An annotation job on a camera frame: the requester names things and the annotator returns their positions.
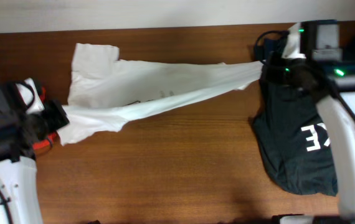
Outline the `white printed t-shirt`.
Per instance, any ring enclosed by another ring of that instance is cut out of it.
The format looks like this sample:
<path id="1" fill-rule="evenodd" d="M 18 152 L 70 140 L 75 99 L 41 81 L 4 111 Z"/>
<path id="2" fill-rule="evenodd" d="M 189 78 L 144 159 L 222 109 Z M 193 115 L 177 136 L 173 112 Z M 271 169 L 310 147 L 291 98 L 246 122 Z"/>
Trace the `white printed t-shirt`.
<path id="1" fill-rule="evenodd" d="M 70 123 L 61 145 L 96 132 L 118 132 L 126 123 L 243 90 L 258 80 L 260 62 L 196 65 L 121 60 L 112 45 L 76 44 L 64 110 Z"/>

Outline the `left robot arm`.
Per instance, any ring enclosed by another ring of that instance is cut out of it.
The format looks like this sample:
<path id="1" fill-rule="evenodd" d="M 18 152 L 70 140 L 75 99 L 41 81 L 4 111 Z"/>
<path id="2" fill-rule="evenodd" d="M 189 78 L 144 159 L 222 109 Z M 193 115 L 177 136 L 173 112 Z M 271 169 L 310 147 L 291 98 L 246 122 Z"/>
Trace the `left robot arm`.
<path id="1" fill-rule="evenodd" d="M 37 149 L 52 147 L 69 124 L 57 100 L 35 80 L 0 84 L 0 223 L 42 223 Z"/>

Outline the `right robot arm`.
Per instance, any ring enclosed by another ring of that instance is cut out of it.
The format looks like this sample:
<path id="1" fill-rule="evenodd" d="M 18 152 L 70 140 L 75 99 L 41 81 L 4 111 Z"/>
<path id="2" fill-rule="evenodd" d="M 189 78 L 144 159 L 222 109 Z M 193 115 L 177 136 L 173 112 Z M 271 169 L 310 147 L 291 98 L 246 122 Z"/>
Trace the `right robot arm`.
<path id="1" fill-rule="evenodd" d="M 336 20 L 275 30 L 283 50 L 261 60 L 277 83 L 307 91 L 326 126 L 338 179 L 339 218 L 355 223 L 355 62 L 343 60 Z"/>

